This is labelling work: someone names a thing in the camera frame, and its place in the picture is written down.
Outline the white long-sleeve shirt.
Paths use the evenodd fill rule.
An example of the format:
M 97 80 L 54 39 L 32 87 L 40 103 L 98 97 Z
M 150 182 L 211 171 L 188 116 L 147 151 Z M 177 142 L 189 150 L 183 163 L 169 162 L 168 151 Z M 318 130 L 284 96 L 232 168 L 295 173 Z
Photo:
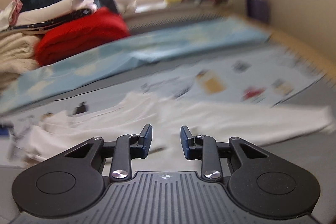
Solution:
M 137 134 L 151 124 L 151 151 L 174 159 L 181 154 L 179 133 L 187 126 L 195 134 L 228 141 L 240 137 L 255 145 L 268 145 L 335 129 L 329 107 L 300 107 L 219 103 L 161 98 L 155 93 L 130 92 L 116 106 L 83 115 L 66 111 L 43 116 L 25 145 L 27 160 L 47 160 L 92 137 L 116 140 Z

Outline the stack of folded clothes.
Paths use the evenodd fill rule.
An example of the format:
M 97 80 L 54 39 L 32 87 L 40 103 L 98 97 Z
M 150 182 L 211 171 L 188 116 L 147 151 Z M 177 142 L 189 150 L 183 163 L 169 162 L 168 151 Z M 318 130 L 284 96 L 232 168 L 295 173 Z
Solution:
M 90 12 L 94 13 L 97 10 L 97 5 L 94 3 L 94 0 L 62 0 L 44 8 L 20 12 L 16 24 L 2 30 L 1 37 L 5 37 L 11 33 L 20 32 L 14 30 L 13 27 L 31 27 L 33 25 L 34 28 L 36 28 L 39 23 L 55 20 L 61 16 L 69 15 L 72 12 L 81 9 L 88 9 Z

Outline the printed light blue bed sheet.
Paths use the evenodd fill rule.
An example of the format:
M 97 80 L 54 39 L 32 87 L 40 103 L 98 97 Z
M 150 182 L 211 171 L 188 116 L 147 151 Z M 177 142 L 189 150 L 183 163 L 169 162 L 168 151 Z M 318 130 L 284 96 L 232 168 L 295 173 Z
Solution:
M 66 111 L 83 115 L 119 104 L 130 92 L 161 98 L 250 105 L 281 104 L 317 83 L 322 74 L 281 48 L 267 47 L 222 59 L 180 65 L 132 81 L 52 103 L 5 119 L 11 137 L 25 145 L 34 125 L 45 115 Z

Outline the cream folded blanket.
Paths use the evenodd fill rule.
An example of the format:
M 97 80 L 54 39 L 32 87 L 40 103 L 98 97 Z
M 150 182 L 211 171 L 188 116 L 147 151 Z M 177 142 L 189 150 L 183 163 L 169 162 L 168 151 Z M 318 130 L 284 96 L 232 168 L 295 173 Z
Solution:
M 35 46 L 41 38 L 16 33 L 1 39 L 1 93 L 22 74 L 37 69 Z

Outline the light blue folded quilt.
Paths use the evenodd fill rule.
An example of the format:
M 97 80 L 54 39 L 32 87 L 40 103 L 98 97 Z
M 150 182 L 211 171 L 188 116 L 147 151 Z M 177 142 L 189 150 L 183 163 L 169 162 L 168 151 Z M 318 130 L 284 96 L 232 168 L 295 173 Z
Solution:
M 131 36 L 23 74 L 1 96 L 1 114 L 143 65 L 263 44 L 269 37 L 269 32 L 231 17 Z

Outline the red knitted blanket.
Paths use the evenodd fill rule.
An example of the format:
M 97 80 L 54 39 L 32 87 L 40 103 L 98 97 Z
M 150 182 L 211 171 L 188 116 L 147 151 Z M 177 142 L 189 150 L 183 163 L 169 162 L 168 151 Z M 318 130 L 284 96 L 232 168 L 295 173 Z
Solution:
M 35 59 L 43 67 L 129 36 L 121 15 L 102 7 L 47 32 L 35 46 Z

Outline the dark blue box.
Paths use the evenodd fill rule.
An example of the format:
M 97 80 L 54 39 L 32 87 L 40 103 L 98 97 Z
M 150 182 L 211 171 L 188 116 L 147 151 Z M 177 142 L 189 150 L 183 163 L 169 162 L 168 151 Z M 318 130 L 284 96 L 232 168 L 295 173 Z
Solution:
M 269 0 L 245 0 L 246 12 L 249 18 L 258 20 L 265 24 L 270 23 L 270 1 Z

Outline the white plush toy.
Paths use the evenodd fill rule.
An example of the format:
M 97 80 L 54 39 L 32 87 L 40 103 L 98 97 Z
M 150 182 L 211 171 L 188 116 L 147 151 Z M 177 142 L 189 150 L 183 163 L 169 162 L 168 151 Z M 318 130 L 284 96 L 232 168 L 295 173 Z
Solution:
M 114 0 L 120 14 L 133 14 L 137 8 L 137 0 Z

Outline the wooden bed frame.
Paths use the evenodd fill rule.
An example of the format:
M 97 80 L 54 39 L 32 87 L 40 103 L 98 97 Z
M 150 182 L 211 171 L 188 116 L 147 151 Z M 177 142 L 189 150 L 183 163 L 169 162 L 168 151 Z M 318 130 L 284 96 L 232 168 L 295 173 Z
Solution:
M 221 12 L 225 16 L 230 16 L 234 18 L 239 18 L 244 20 L 247 24 L 261 28 L 264 31 L 269 31 L 271 36 L 270 38 L 276 43 L 280 43 L 283 46 L 286 46 L 290 51 L 298 53 L 300 57 L 307 59 L 312 62 L 318 69 L 321 69 L 329 79 L 335 80 L 335 63 L 329 60 L 324 54 L 315 50 L 306 42 L 302 42 L 300 39 L 294 38 L 287 33 L 278 30 L 272 26 L 264 24 L 254 19 L 247 18 L 244 15 L 240 15 L 232 12 L 231 10 L 223 10 Z

